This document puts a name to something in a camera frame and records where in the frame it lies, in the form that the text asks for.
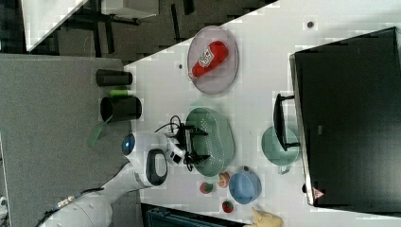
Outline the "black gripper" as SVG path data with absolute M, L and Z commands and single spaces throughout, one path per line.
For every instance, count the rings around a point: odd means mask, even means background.
M 185 161 L 188 161 L 189 164 L 197 165 L 209 158 L 209 155 L 198 155 L 198 154 L 191 154 L 192 153 L 192 143 L 191 143 L 191 135 L 201 135 L 206 136 L 207 132 L 203 131 L 193 125 L 186 125 L 181 123 L 178 131 L 175 135 L 175 138 L 178 140 L 180 146 L 184 149 Z

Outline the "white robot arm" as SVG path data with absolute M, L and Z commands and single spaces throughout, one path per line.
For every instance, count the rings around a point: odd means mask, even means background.
M 179 125 L 175 133 L 129 133 L 121 146 L 128 162 L 118 173 L 98 188 L 86 189 L 58 202 L 35 227 L 109 227 L 113 220 L 112 204 L 122 196 L 163 184 L 169 165 L 203 162 L 207 157 L 193 149 L 193 139 L 206 134 L 185 124 Z

